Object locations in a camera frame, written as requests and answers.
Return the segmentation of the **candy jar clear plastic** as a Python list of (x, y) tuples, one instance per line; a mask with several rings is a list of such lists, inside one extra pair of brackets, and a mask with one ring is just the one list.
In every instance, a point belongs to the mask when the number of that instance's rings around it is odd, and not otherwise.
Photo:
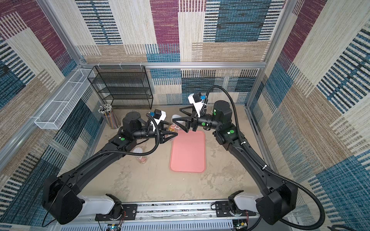
[(180, 129), (181, 129), (181, 128), (180, 128), (178, 125), (176, 125), (176, 124), (171, 124), (171, 125), (167, 128), (167, 130), (168, 130), (168, 131), (170, 131), (170, 132), (176, 132), (176, 133), (178, 133)]

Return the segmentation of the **white jar lid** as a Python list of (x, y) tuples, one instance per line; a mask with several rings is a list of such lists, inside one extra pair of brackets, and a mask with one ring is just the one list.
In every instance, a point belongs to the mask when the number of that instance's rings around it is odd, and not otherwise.
[(184, 123), (184, 117), (180, 115), (173, 115), (172, 116), (172, 122), (179, 122), (179, 123)]

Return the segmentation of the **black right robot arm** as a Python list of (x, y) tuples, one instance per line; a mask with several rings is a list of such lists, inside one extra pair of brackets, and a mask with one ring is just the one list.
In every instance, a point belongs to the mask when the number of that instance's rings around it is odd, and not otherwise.
[(198, 127), (213, 130), (217, 142), (231, 153), (248, 171), (257, 184), (262, 196), (256, 202), (257, 213), (270, 225), (284, 221), (284, 217), (295, 209), (298, 188), (270, 173), (261, 157), (250, 147), (243, 133), (232, 123), (233, 111), (230, 104), (220, 100), (214, 104), (211, 114), (198, 116), (194, 106), (180, 108), (186, 116), (172, 121), (185, 132)]

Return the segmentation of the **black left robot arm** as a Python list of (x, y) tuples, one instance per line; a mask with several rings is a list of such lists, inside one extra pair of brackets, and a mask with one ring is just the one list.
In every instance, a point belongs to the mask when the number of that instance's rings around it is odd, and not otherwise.
[(170, 124), (161, 118), (164, 111), (148, 113), (147, 121), (138, 112), (129, 112), (122, 120), (117, 134), (96, 154), (77, 167), (60, 175), (49, 176), (43, 186), (42, 207), (59, 224), (65, 225), (78, 216), (101, 215), (108, 220), (122, 220), (124, 209), (121, 201), (106, 194), (83, 197), (82, 189), (104, 169), (125, 156), (144, 157), (158, 146), (176, 137), (168, 131)]

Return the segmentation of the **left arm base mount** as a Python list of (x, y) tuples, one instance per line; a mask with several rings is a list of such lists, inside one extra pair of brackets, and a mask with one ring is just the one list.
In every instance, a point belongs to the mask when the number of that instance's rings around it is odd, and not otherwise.
[(115, 205), (108, 214), (97, 214), (95, 221), (127, 221), (135, 220), (138, 204)]

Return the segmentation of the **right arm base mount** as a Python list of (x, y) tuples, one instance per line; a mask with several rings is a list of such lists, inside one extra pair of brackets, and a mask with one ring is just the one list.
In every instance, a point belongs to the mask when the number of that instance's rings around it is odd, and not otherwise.
[(235, 203), (229, 202), (228, 200), (212, 203), (211, 210), (216, 211), (217, 217), (246, 217), (247, 215), (257, 215), (256, 212), (239, 209)]

